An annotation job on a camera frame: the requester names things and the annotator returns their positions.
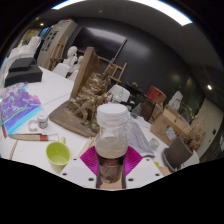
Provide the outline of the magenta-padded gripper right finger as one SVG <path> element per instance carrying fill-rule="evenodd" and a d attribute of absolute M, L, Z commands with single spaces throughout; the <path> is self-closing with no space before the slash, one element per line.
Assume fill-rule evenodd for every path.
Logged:
<path fill-rule="evenodd" d="M 150 157 L 142 157 L 135 149 L 128 147 L 122 173 L 122 188 L 134 189 L 159 180 L 163 174 Z"/>

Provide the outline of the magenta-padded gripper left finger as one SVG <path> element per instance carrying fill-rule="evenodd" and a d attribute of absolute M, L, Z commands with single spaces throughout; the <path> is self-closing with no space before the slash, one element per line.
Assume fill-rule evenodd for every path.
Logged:
<path fill-rule="evenodd" d="M 80 157 L 72 158 L 59 176 L 84 188 L 99 188 L 99 165 L 95 147 L 90 147 Z"/>

